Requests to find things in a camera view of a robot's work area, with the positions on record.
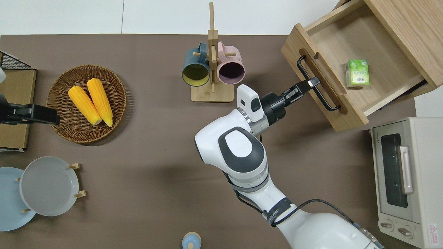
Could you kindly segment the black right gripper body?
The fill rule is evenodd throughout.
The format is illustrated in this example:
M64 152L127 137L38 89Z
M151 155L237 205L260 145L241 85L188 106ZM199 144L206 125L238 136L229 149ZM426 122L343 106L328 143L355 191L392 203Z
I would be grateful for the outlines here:
M260 102L269 126L285 117L285 98L282 95L276 95L270 92L261 97Z

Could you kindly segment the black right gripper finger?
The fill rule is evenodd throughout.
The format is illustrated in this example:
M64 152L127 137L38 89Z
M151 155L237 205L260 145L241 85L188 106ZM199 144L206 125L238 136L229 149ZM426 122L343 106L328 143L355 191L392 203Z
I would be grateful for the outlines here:
M314 89L318 84L320 84L320 80L317 77L294 84L291 88L282 93L284 104L293 104L293 102L300 99L311 89Z

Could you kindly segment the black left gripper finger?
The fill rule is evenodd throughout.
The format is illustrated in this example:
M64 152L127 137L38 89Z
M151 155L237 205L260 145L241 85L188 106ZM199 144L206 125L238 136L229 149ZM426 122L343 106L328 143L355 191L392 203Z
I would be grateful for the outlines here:
M33 121L53 125L60 124L60 115L57 109L47 106L33 105Z

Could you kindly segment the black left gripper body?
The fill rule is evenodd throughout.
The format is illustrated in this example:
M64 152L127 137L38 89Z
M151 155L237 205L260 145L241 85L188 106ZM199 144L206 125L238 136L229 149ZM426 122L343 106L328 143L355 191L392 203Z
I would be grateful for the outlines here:
M0 122L6 124L30 123L23 121L31 114L32 104L10 104L0 93Z

